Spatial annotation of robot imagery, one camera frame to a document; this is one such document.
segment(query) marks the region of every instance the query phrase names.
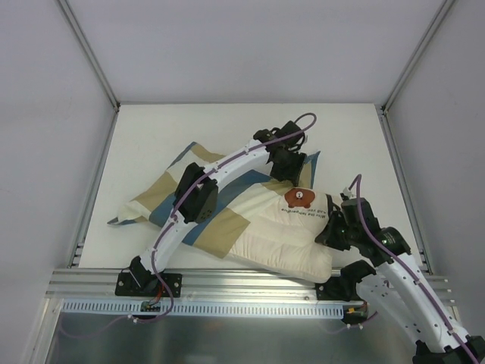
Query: gray wall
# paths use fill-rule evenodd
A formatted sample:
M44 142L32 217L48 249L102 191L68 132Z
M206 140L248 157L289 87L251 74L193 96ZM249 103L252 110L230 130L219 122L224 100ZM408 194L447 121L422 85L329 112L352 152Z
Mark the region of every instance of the gray wall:
M112 116L54 1L0 3L0 362L70 249Z
M121 102L382 104L442 0L71 0Z
M485 334L485 2L461 0L390 121L436 272L452 277L463 321Z

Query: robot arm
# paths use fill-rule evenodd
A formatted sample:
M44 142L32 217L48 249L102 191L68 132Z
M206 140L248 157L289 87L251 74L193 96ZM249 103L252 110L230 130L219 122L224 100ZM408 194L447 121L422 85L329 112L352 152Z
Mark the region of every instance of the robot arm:
M305 116L312 116L313 121L301 129L297 122ZM155 245L132 260L128 273L120 273L115 293L119 296L152 294L159 283L158 273L165 270L183 238L214 213L218 191L247 171L273 162L270 176L296 186L306 158L299 150L305 142L305 131L316 120L313 113L303 114L281 129L259 130L244 147L219 161L205 166L188 165L175 191L174 208Z
M300 129L296 123L305 116L314 120ZM220 161L204 167L189 165L155 245L132 260L128 273L119 274L115 293L146 297L156 294L159 282L167 287L159 272L166 268L170 256L187 233L213 214L218 191L248 170L273 162L271 176L296 185L306 157L298 150L305 141L304 132L316 119L312 113L301 115L281 129L258 131L248 144ZM417 344L414 364L479 363L485 357L483 338L469 336L445 314L446 308L416 266L408 244L396 229L380 228L368 202L360 199L359 186L360 180L357 199L344 199L341 207L335 206L328 225L315 241L340 250L356 246L373 266L359 261L343 268L339 278L325 284L325 291L331 293L343 287L345 292L355 292L377 307ZM383 283L383 276L393 290Z
M414 364L478 363L485 357L485 341L471 337L449 314L426 281L409 245L393 227L381 228L369 202L343 196L316 242L339 250L356 246L371 260L342 269L340 277L324 284L334 298L355 292L417 345Z

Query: patterned fabric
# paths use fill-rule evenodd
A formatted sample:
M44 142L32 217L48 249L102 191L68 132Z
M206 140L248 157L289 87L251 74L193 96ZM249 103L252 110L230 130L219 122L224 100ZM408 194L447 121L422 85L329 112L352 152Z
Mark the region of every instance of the patterned fabric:
M319 152L305 160L300 190L313 187L318 155ZM173 207L174 192L186 166L193 162L206 165L223 157L198 143L189 144L147 191L121 206L118 216L108 223L125 225L150 221L163 226ZM296 277L326 281L331 271L331 256L325 246L314 243L315 236L326 224L323 212L319 212L318 218L314 216L323 208L326 211L325 195L312 200L313 204L318 204L317 208L313 205L314 210L295 214L298 209L308 207L296 206L292 202L289 209L286 201L289 191L295 191L290 183L278 182L254 170L248 171L219 191L217 208L212 217L192 229L183 242L219 258L230 254L233 258L255 262ZM310 223L316 228L308 229L309 221L316 222L316 225ZM270 246L271 251L262 251L264 246ZM286 256L286 261L278 261L278 256ZM315 264L307 264L308 260L315 260Z

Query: aluminum frame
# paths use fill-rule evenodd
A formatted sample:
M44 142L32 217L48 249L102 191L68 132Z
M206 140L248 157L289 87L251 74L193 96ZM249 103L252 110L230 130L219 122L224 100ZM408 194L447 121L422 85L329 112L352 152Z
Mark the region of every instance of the aluminum frame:
M93 72L95 73L97 79L99 80L103 90L105 91L106 96L109 99L109 102L113 105L114 108L114 117L111 121L111 126L107 138L105 140L105 144L103 146L102 154L99 158L99 163L96 166L94 177L92 179L91 187L89 189L89 194L86 197L86 203L83 204L83 214L82 218L80 219L79 223L77 224L76 228L76 237L73 242L73 249L72 253L69 258L68 266L75 266L76 260L79 260L79 256L82 253L83 249L83 242L86 236L87 228L89 226L89 220L92 214L92 210L94 207L94 202L96 198L96 194L98 192L99 183L101 181L102 171L105 165L106 158L108 156L108 150L111 143L111 138L114 132L114 126L116 124L117 113L119 111L120 103L114 94L113 89L111 88L110 83L108 82L105 73L102 70L101 65L99 64L94 51L92 50L88 39L83 33L83 30L71 8L69 5L68 0L55 0L58 4L58 7L62 13L62 16L67 21L67 24L71 28L73 35L76 41L79 43L84 55L86 56L87 61L89 62ZM398 178L399 186L401 188L402 195L405 200L405 205L408 210L408 215L411 221L411 226L415 233L416 240L418 242L418 246L420 247L420 254L423 256L424 264L427 268L423 268L423 270L428 270L432 274L432 267L433 263L430 260L430 255L427 252L427 244L423 239L421 228L419 224L418 217L416 215L416 211L414 209L412 198L408 190L407 183L405 181L404 171L402 169L401 160L399 157L399 151L396 146L396 142L393 138L393 133L388 121L388 111L391 105L394 103L396 98L398 97L400 91L402 90L403 86L405 85L407 79L412 75L412 71L416 68L419 60L421 59L422 55L426 51L427 47L430 45L432 38L436 35L437 31L441 27L443 21L445 20L447 14L451 10L452 6L455 4L456 0L444 0L441 4L440 8L438 9L435 17L430 22L430 26L427 28L426 32L424 33L423 37L421 38L420 42L418 43L416 49L414 50L413 54L411 55L408 63L406 64L404 70L399 76L399 79L396 81L396 85L393 87L387 101L385 102L384 107L378 108L378 113L380 116L381 126L383 128L383 134L386 138L386 142L390 151L390 156L393 161L393 166L396 171L396 175ZM187 289L190 290L192 285L192 293L187 293L185 299L190 300L193 297L193 294L196 291L196 287L202 289L203 287L212 287L214 296L211 298L215 300L215 297L218 299L221 298L221 293L226 294L227 291L224 292L224 289L231 290L238 287L237 284L239 282L239 288L237 288L236 292L239 294L247 295L248 289L254 290L255 287L258 287L259 294L267 293L268 295L266 298L268 300L278 300L281 299L281 294L289 296L285 296L285 299L290 302L300 302L303 300L305 303L313 303L314 302L314 290L309 287L309 283L302 283L302 282L295 282L292 278L285 278L278 275L273 275L268 272L261 272L261 271L199 271L199 270L192 270L192 271L184 271L186 275L212 275L212 278L206 277L205 283L199 282L199 284L195 284L194 277L185 280L185 284L187 284ZM27 346L26 356L24 362L29 362L32 364L40 364L44 363L48 359L49 348L51 347L51 342L53 335L55 333L55 327L58 322L58 317L61 312L61 309L64 304L65 297L87 297L88 295L96 294L103 296L106 298L106 295L110 296L114 294L114 282L116 281L118 271L110 270L110 269L78 269L78 268L68 268L68 269L56 269L52 275L52 280L49 285L49 289L46 293L46 298L43 302L43 311L42 311L42 320L35 327L35 331L37 334L33 334L32 337L35 340ZM333 271L333 275L338 274L337 270ZM214 275L216 275L216 280L219 280L219 296L216 294L217 289L214 288ZM283 288L279 286L279 284L269 284L269 286L262 285L263 283L268 284L271 282L271 279L267 275L271 275L274 277L278 277L281 281L284 281ZM242 284L245 279L248 279L246 283L252 282L253 284ZM431 286L436 290L440 299L444 300L446 306L450 306L451 312L453 312L456 319L459 321L458 310L455 307L455 301L452 298L451 294L452 291L448 288L448 280L444 277L438 277L434 275L430 275L427 277L430 280ZM230 284L224 288L221 283L232 283L232 288ZM252 297L250 300L257 300L257 297Z

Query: purple cable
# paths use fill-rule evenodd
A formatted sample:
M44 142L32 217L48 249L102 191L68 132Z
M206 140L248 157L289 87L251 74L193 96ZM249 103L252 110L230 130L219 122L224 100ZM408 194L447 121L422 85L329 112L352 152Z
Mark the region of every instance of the purple cable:
M92 332L91 334L87 334L87 335L72 335L72 334L69 334L68 332L66 332L64 330L64 328L62 327L62 316L61 316L59 318L58 330L59 330L59 332L61 334L63 334L66 337L69 337L70 339L78 339L78 340L90 339L92 337L95 337L95 336L98 336L98 335L102 334L104 331L108 330L116 322L121 321L122 319L126 319L126 318L127 318L126 315L118 316L113 321L109 322L106 326L104 326L103 328L100 328L99 330L97 330L95 332Z
M361 323L361 326L366 326L369 322L374 320L376 317L377 317L377 312L374 312L371 317L369 317L367 320L365 320L364 322ZM337 334L341 334L342 332L344 332L346 330L350 330L350 329L353 329L353 328L359 328L360 329L360 326L359 325L350 325L350 327L344 326L343 328L339 328L336 331L328 331L326 328L323 328L323 327L321 329L329 335L337 335Z
M391 252L378 239L376 239L374 237L374 235L371 233L371 231L369 230L369 227L365 223L365 218L364 218L364 214L362 212L362 206L361 206L361 181L362 181L362 175L361 174L358 174L357 177L354 179L354 182L352 182L352 185L355 184L355 182L357 183L356 191L357 191L357 210L358 210L358 217L360 218L360 221L361 221L362 227L364 228L365 233L372 240L372 242L377 245L377 247L379 249L381 249L382 251L384 251L388 256L390 256L391 258L393 258L399 265L401 265L408 272L408 274L412 277L412 279L415 281L415 283L420 282L419 277L413 272L413 270L410 269L396 254L394 254L393 252ZM421 290L423 291L424 295L429 299L431 305L433 305L433 307L436 310L436 312L438 312L438 315L440 316L440 318L445 323L446 328L448 328L448 330L452 332L453 338L455 338L455 340L459 343L459 345L463 348L463 350L468 354L468 356L470 357L471 361L474 364L480 364L478 362L478 359L475 358L475 355L466 346L466 344L459 337L459 335L456 334L453 331L453 326L452 326L451 322L448 320L448 317L446 316L445 312L441 309L439 303L431 295L431 292L421 282L418 283L418 286L421 288Z
M270 140L269 142L266 142L266 143L262 143L262 144L259 144L257 146L253 146L252 148L249 149L250 152L252 152L253 150L256 150L256 149L259 149L259 148L262 148L263 146L269 146L270 144L274 144L274 143L278 143L278 142L281 142L283 140L287 140L289 138L293 138L293 137L296 137L297 135L299 134L302 134L304 133L305 131L307 131L308 129L310 129L311 127L313 127L315 125L315 123L317 122L317 115L314 114L313 112L307 112L303 115L300 115L297 117L297 119L295 120L295 123L298 123L298 121L300 121L301 119L303 119L304 117L306 116L312 116L313 117L313 121L306 127L304 127L303 129L299 130L299 131L296 131L295 133L291 133L289 135L286 135L286 136L282 136L281 138L276 138L274 140ZM235 159L238 159L239 157L245 155L246 152L243 151L241 153L238 153L236 155L234 155L233 157L229 158L228 160L222 162L219 164L219 168L222 168L223 166L225 165L228 165L229 163L231 163L232 161L234 161ZM196 180L196 182L194 182L192 184L192 186L189 187L189 189L182 195L182 198L180 199L180 201L174 206L174 209L172 210L172 213L171 213L171 217L177 221L177 215L175 215L175 213L179 210L180 206L182 205L182 203L186 200L187 196L193 191L194 188L196 188L196 186L198 184L200 184L206 177L210 176L211 174L213 174L215 172L214 169L211 169L209 172L207 172L206 174L204 174L203 176L201 176L200 178L198 178ZM155 245L153 246L154 249L157 249L158 246L160 245L160 242L162 240L162 238L165 236L165 234L175 225L175 222L172 222L170 223L161 233L160 235L158 236L158 239L155 241ZM157 315L155 318L149 318L149 319L142 319L142 318L137 318L136 319L136 322L140 322L142 324L148 324L148 323L151 323L151 322L156 322L160 319L162 319L163 317L165 317L166 315L168 315L172 309L174 308L174 295L172 294L172 291L171 289L168 287L167 283L165 283L165 281L163 280L163 278L160 276L160 274L158 273L156 267L155 267L155 251L152 252L152 257L151 257L151 264L152 264L152 270L156 276L156 278L160 281L161 285L165 288L165 290L168 292L168 296L170 297L170 307L163 313ZM71 335L69 334L68 332L66 332L63 328L62 328L62 325L60 322L59 324L59 331L71 338L71 339L88 339L88 338L91 338L91 337L95 337L99 334L101 334L102 332L104 332L105 330L107 330L108 328L110 328L114 323L120 321L121 319L124 319L126 318L125 315L123 316L119 316L117 317L116 319L114 319L113 321L111 321L110 323L108 323L105 327L103 327L102 329L94 332L94 333L91 333L91 334L88 334L88 335Z
M275 143L278 143L278 142L282 142L284 140L288 140L290 138L296 137L297 135L303 134L305 131L307 131L308 129L310 129L311 127L313 127L315 125L315 123L317 122L317 115L315 115L313 112L307 112L307 113L305 113L303 115L298 116L297 119L295 120L295 123L298 123L298 121L300 121L301 119L303 119L305 116L312 116L313 117L313 121L308 126L304 127L301 130L296 131L295 133L291 133L291 134L288 134L286 136L282 136L281 138L276 138L276 139L270 140L269 142L262 143L262 144L258 144L257 146L253 146L252 148L249 148L249 152L252 152L253 150L262 148L263 146L269 146L271 144L275 144ZM242 151L242 152L240 152L240 153L238 153L236 155L233 155L228 160L220 163L219 164L219 168L222 168L223 166L228 165L229 163L231 163L235 159L238 159L239 157L242 157L245 154L246 154L246 152L245 151ZM209 172L207 172L206 174L204 174L203 176L201 176L200 178L198 178L196 180L196 182L194 182L194 184L189 187L189 189L183 194L183 196L180 199L180 201L175 205L174 210L172 211L172 215L171 215L172 218L174 218L175 212L177 212L178 209L182 206L183 201L185 201L185 199L193 191L193 189L196 188L196 186L198 184L200 184L206 177L209 177L214 172L215 172L215 169L211 169Z

